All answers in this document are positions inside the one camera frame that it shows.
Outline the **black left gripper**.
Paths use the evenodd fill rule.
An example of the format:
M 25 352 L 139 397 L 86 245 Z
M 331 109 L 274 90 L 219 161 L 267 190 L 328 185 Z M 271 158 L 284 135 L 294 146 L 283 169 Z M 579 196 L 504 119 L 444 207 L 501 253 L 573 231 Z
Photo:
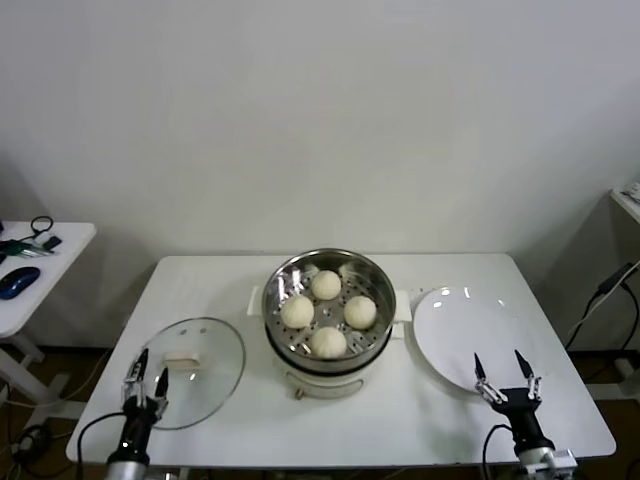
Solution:
M 167 407 L 169 371 L 164 368 L 156 378 L 154 398 L 146 397 L 144 376 L 148 364 L 149 352 L 144 348 L 134 362 L 123 381 L 123 413 L 126 417 L 118 448 L 129 454 L 145 454 L 152 427 L 162 418 Z M 138 400 L 144 400 L 142 406 Z

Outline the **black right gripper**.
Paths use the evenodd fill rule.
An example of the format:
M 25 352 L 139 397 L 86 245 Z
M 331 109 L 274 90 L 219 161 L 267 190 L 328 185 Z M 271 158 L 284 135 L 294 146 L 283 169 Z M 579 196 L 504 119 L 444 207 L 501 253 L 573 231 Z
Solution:
M 495 388 L 488 381 L 479 356 L 474 354 L 475 389 L 487 403 L 492 404 L 495 412 L 508 419 L 516 454 L 537 448 L 553 449 L 553 442 L 545 437 L 536 417 L 536 410 L 541 404 L 541 377 L 535 375 L 531 364 L 518 350 L 514 353 L 526 380 L 525 387 L 501 391 Z

